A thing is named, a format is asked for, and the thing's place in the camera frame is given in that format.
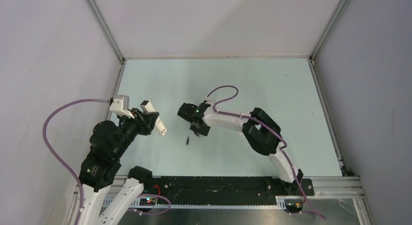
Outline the white remote control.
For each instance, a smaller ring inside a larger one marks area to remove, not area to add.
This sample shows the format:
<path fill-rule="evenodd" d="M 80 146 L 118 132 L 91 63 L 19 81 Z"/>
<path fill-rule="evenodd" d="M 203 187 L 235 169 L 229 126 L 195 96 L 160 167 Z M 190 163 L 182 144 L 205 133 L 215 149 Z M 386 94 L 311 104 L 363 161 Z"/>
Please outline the white remote control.
<path fill-rule="evenodd" d="M 154 108 L 153 104 L 149 100 L 144 100 L 140 107 L 145 114 L 152 115 L 150 126 L 152 128 L 155 127 L 160 135 L 165 136 L 167 128 L 160 118 L 160 113 Z"/>

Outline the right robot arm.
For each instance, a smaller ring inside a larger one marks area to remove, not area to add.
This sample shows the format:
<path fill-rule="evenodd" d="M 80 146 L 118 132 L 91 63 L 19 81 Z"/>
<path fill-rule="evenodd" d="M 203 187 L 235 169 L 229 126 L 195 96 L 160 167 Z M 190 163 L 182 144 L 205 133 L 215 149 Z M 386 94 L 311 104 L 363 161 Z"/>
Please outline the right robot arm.
<path fill-rule="evenodd" d="M 279 125 L 261 108 L 250 113 L 219 110 L 215 103 L 203 101 L 199 105 L 183 103 L 177 115 L 190 124 L 189 129 L 207 136 L 212 127 L 221 127 L 241 133 L 260 155 L 267 156 L 277 169 L 283 190 L 289 195 L 305 195 L 303 172 L 287 153 L 288 144 Z"/>

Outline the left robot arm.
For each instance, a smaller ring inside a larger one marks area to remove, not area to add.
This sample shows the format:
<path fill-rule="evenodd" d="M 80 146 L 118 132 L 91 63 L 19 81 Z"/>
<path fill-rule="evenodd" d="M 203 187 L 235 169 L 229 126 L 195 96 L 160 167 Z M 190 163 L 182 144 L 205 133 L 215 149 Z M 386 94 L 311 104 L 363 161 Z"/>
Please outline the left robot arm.
<path fill-rule="evenodd" d="M 82 212 L 76 220 L 78 225 L 117 224 L 135 198 L 153 190 L 152 171 L 135 166 L 129 171 L 120 194 L 103 215 L 99 214 L 121 167 L 121 157 L 138 135 L 152 133 L 159 117 L 158 112 L 142 112 L 137 108 L 133 108 L 131 114 L 130 118 L 119 117 L 118 124 L 105 120 L 93 128 L 89 140 L 90 151 L 81 164 L 79 174 L 79 191 L 83 197 L 79 204 Z"/>

